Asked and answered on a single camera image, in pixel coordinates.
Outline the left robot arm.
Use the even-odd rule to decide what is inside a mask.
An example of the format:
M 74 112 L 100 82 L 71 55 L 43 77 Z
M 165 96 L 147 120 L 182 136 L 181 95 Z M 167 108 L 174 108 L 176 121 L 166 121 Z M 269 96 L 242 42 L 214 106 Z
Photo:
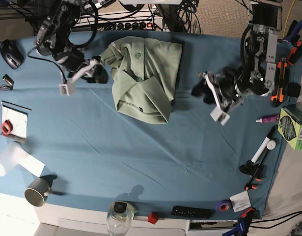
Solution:
M 240 42 L 241 66 L 224 67 L 221 73 L 199 72 L 200 82 L 192 96 L 215 105 L 210 116 L 225 125 L 230 112 L 243 104 L 249 95 L 267 96 L 275 85 L 277 69 L 277 32 L 281 31 L 282 1 L 251 0 L 248 3 L 247 27 Z

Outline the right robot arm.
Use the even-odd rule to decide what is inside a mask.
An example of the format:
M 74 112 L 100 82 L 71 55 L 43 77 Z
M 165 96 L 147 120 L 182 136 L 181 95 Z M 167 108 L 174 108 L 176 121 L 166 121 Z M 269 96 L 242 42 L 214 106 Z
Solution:
M 92 35 L 85 43 L 74 44 L 69 36 L 83 13 L 94 18 Z M 107 83 L 108 76 L 100 56 L 93 56 L 91 59 L 84 56 L 84 49 L 93 42 L 97 34 L 97 26 L 98 9 L 91 0 L 56 0 L 49 15 L 41 23 L 33 49 L 39 55 L 37 60 L 46 61 L 47 56 L 53 57 L 51 63 L 61 73 L 59 91 L 62 95 L 74 94 L 78 79 L 90 84 Z

